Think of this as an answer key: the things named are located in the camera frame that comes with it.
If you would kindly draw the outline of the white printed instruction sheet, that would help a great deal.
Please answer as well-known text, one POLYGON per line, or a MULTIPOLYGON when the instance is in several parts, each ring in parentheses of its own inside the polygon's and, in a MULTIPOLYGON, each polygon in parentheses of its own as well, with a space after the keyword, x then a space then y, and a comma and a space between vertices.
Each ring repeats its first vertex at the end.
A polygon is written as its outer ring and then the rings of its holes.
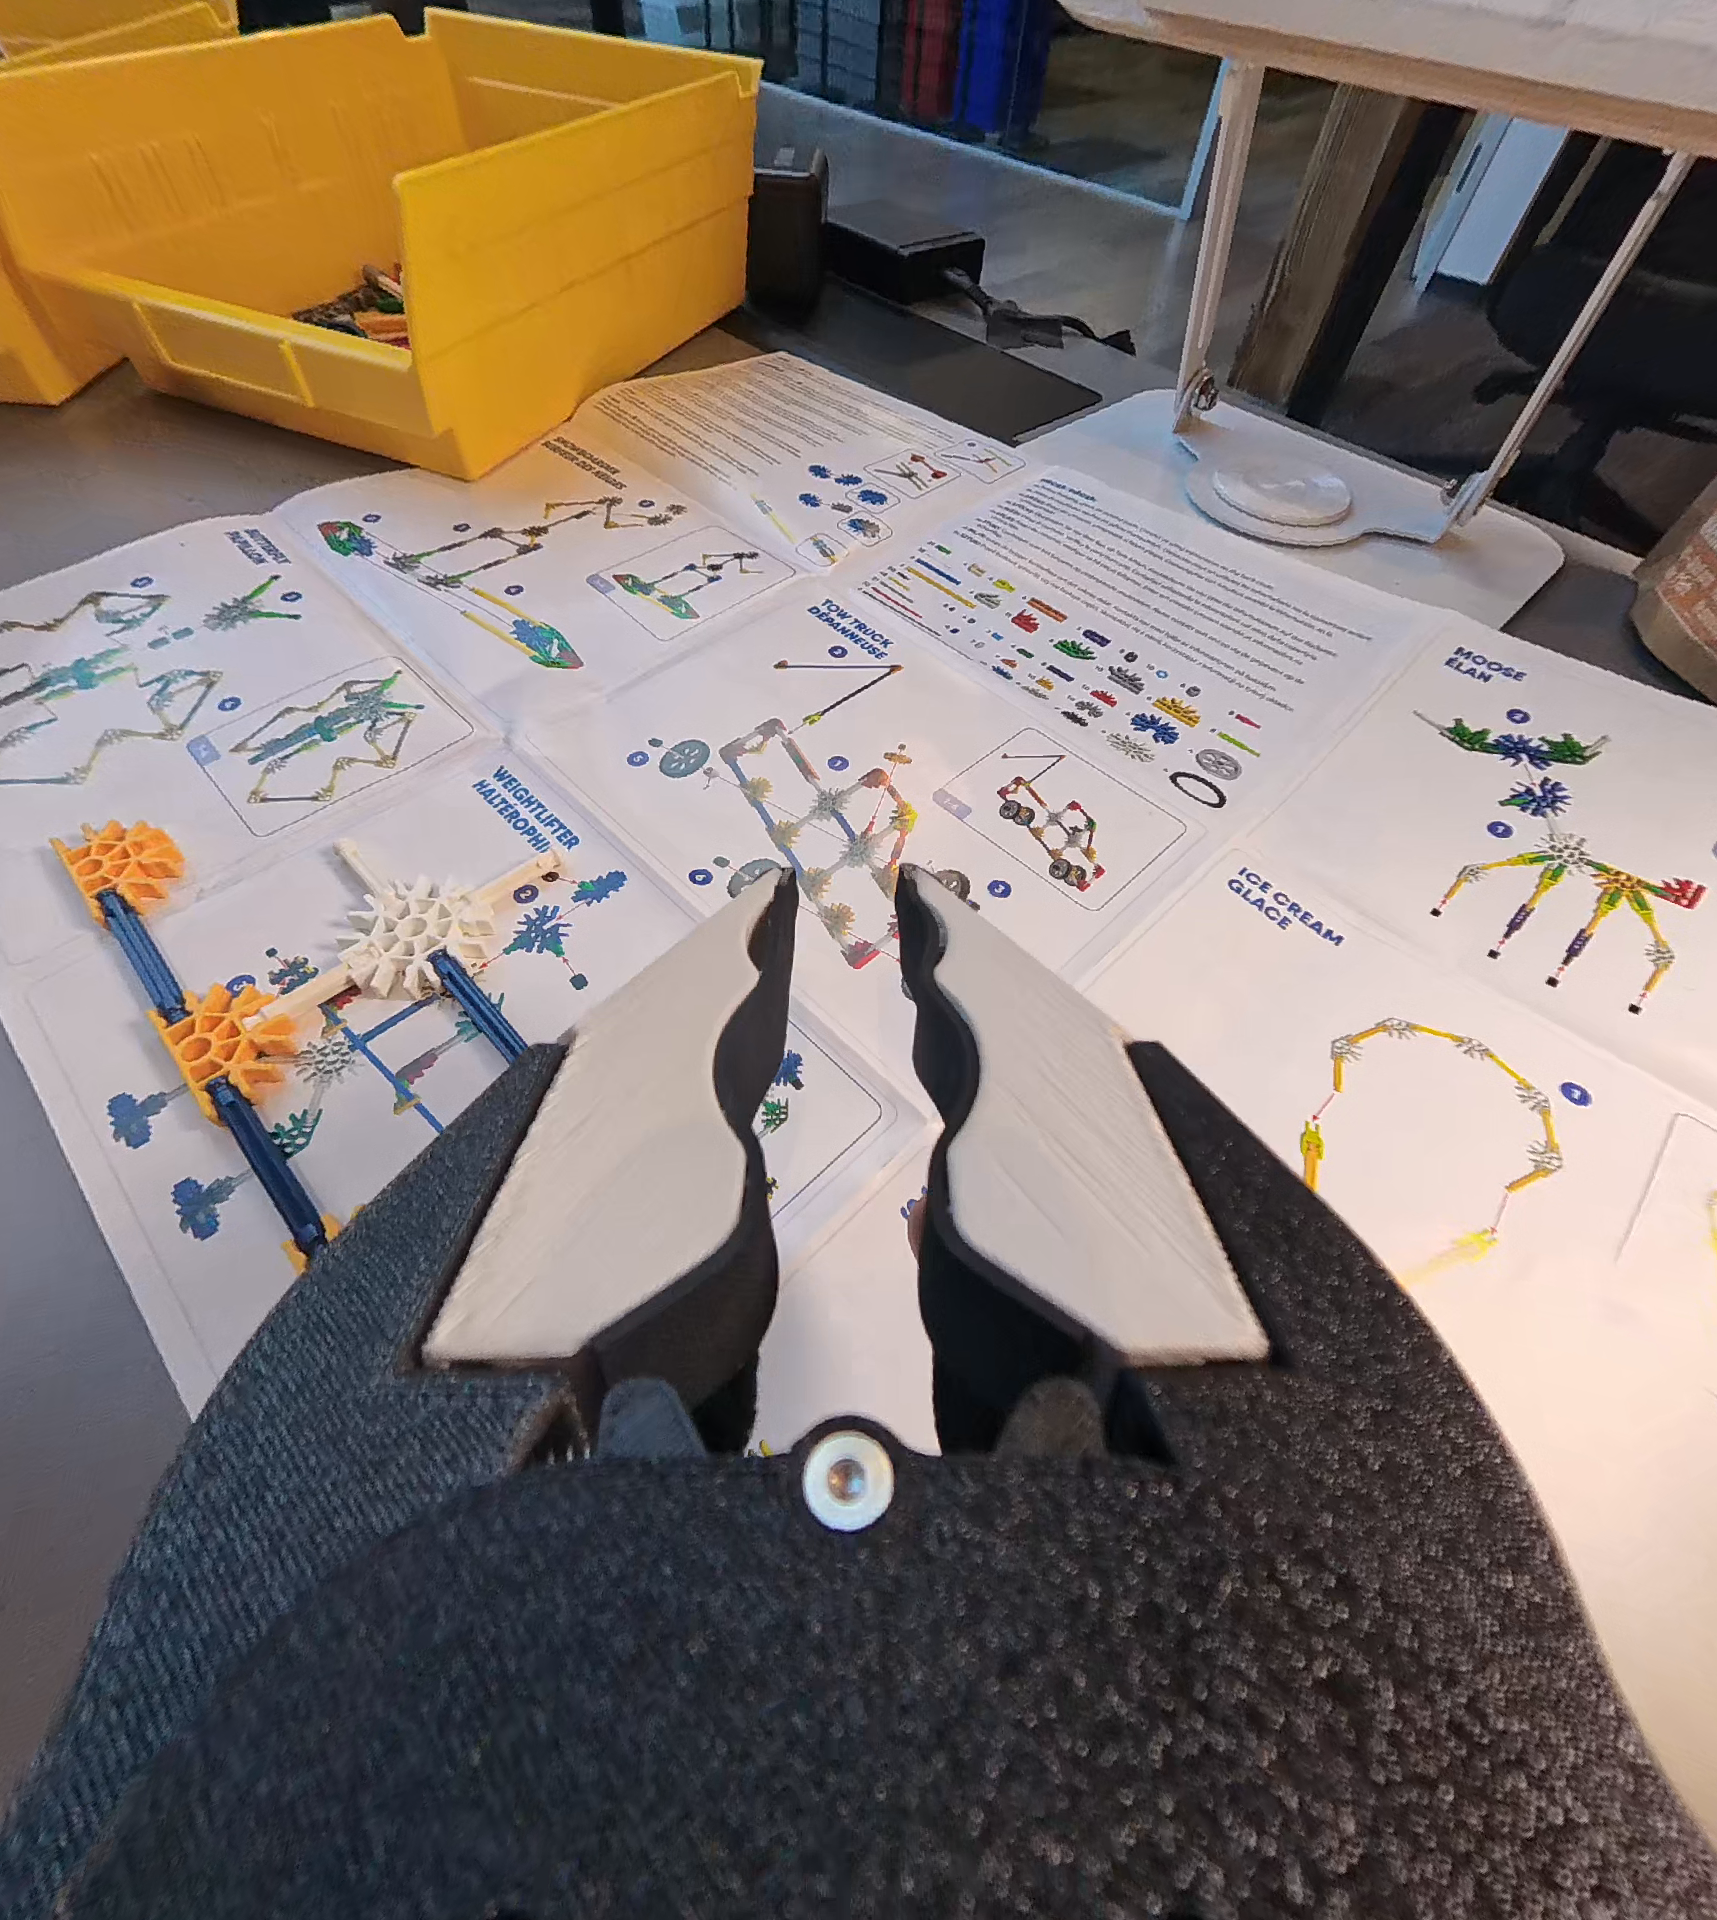
MULTIPOLYGON (((801 892, 757 1116, 766 1447, 933 1441, 892 1217, 937 1133, 890 904, 962 894, 1183 1059, 1443 1332, 1717 1842, 1717 712, 1327 577, 790 358, 613 390, 0 591, 0 1011, 193 1405, 297 1268, 50 849, 148 822, 204 996, 364 897, 556 855, 475 979, 529 1042, 755 879, 801 892)), ((328 1227, 502 1073, 440 994, 294 1019, 328 1227)))

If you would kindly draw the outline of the white snowflake connector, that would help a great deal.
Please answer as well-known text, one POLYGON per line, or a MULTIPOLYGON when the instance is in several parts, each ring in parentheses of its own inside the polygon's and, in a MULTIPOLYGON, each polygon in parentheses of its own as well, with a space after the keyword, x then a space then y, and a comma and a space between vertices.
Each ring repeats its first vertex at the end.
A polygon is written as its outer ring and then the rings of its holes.
POLYGON ((416 879, 383 885, 346 914, 340 964, 351 984, 379 1001, 443 994, 439 955, 463 973, 482 973, 497 955, 495 914, 468 890, 416 879))

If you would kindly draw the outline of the blue plastic rod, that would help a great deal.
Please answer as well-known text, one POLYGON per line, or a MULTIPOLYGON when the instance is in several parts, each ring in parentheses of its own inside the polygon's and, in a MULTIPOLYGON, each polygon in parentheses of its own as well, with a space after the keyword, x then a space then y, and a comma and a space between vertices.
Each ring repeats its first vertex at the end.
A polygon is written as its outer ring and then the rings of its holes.
POLYGON ((100 912, 104 928, 111 932, 118 951, 125 955, 151 1012, 167 1029, 189 1021, 191 1007, 171 971, 165 955, 157 947, 146 927, 146 917, 118 888, 100 888, 94 894, 94 907, 100 912))
POLYGON ((431 955, 433 973, 439 989, 460 1011, 479 1039, 491 1045, 507 1067, 516 1064, 530 1045, 523 1041, 502 1009, 482 990, 479 980, 448 951, 437 949, 431 955))
POLYGON ((251 1177, 286 1227, 294 1260, 307 1268, 328 1247, 331 1233, 325 1217, 247 1095, 229 1081, 216 1079, 209 1084, 206 1096, 212 1115, 244 1156, 251 1177))

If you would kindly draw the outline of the black power adapter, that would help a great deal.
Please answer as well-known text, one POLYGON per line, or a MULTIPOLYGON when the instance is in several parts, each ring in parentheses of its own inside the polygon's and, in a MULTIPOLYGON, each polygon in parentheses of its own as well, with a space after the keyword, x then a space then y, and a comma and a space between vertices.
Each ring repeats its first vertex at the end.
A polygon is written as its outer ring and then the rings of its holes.
POLYGON ((979 286, 984 254, 981 232, 888 203, 836 207, 823 226, 826 274, 904 308, 979 286))

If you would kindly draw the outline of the large yellow plastic bin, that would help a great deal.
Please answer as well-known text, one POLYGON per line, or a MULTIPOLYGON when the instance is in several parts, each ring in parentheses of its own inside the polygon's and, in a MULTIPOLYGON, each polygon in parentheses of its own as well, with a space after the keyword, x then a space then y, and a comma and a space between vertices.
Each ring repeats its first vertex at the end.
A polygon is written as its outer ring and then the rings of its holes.
POLYGON ((157 392, 479 479, 745 294, 760 65, 429 11, 0 73, 0 237, 157 392), (411 349, 292 321, 400 265, 411 349))

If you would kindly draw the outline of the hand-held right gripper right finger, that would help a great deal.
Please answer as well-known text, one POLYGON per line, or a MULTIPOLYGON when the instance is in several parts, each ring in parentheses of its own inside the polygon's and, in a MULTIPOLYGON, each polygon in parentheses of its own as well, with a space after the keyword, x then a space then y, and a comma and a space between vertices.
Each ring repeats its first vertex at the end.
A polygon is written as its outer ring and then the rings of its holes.
POLYGON ((1058 973, 945 888, 896 879, 912 1060, 940 1133, 917 1237, 940 1449, 983 1455, 1070 1381, 1101 1438, 1130 1381, 1263 1364, 1272 1345, 1142 1067, 1058 973))

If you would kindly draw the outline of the black box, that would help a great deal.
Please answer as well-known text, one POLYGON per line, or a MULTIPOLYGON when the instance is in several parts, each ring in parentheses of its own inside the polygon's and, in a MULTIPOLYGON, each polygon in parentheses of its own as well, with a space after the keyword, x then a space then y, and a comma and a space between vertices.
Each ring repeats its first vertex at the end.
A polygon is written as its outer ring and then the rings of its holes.
POLYGON ((784 322, 821 301, 828 157, 784 146, 752 175, 747 214, 747 302, 784 322))

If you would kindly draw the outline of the black office chair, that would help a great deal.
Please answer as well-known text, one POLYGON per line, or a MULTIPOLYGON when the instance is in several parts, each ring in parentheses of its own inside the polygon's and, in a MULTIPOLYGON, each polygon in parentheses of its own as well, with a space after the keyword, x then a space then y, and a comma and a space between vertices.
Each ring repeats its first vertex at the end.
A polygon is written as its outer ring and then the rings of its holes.
MULTIPOLYGON (((1487 301, 1499 347, 1529 371, 1484 379, 1480 404, 1532 390, 1664 173, 1660 151, 1568 140, 1487 301)), ((1654 544, 1658 528, 1618 500, 1597 468, 1614 441, 1636 430, 1717 444, 1717 159, 1691 169, 1556 403, 1573 420, 1572 435, 1553 454, 1523 456, 1499 498, 1578 530, 1592 525, 1654 544)))

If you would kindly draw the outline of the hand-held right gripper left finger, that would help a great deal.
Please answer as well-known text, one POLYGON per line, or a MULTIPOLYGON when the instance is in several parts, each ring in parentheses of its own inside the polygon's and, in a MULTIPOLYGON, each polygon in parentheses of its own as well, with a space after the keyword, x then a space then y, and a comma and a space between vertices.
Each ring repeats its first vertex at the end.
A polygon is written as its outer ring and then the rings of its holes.
POLYGON ((659 1381, 708 1453, 745 1450, 778 1285, 757 1116, 797 909, 795 877, 757 877, 576 1024, 431 1321, 431 1369, 561 1373, 594 1419, 659 1381))

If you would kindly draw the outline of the grey drawer cabinet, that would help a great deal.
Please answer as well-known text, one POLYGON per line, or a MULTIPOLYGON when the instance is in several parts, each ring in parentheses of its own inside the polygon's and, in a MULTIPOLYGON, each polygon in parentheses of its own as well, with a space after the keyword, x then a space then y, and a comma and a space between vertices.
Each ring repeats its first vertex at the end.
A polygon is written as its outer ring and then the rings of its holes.
POLYGON ((789 2, 786 85, 892 119, 900 108, 906 12, 906 2, 789 2))

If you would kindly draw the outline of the orange fan-shaped connector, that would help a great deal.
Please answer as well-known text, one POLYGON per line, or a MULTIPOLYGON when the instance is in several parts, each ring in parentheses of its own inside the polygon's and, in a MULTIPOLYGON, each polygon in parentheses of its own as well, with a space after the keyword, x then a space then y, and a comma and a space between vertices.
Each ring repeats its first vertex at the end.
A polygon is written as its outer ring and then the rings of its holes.
POLYGON ((181 1019, 157 1011, 148 1019, 199 1113, 215 1126, 223 1124, 215 1105, 219 1082, 257 1103, 282 1082, 300 1047, 284 1003, 252 984, 239 993, 215 984, 204 996, 193 998, 181 1019))
POLYGON ((102 898, 118 898, 135 914, 148 917, 171 900, 187 873, 171 832, 148 822, 84 825, 76 841, 54 837, 50 849, 100 928, 108 927, 102 898))

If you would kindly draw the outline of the wooden beam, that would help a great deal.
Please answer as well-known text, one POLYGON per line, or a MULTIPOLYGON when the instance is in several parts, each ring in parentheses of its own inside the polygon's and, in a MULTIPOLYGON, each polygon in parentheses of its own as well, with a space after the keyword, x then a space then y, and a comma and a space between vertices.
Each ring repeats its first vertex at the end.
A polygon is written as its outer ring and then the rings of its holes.
POLYGON ((1326 110, 1286 234, 1232 362, 1232 387, 1286 413, 1367 229, 1419 132, 1423 105, 1342 85, 1326 110))

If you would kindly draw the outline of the red and blue panels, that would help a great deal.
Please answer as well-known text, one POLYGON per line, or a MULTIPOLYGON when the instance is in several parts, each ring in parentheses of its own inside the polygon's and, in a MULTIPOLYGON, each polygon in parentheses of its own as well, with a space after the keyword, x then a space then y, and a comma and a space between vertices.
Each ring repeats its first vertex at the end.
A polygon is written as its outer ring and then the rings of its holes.
POLYGON ((888 75, 900 119, 1012 151, 1034 142, 1060 4, 906 2, 894 11, 888 75))

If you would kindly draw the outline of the pile of toy pieces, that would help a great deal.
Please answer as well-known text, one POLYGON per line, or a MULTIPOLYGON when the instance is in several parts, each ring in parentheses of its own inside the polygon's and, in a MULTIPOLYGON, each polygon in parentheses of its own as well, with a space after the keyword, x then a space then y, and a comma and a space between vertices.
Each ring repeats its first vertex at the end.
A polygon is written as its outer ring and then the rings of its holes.
POLYGON ((411 321, 400 263, 390 268, 366 263, 351 289, 328 301, 299 308, 292 313, 292 321, 348 339, 408 350, 411 321))

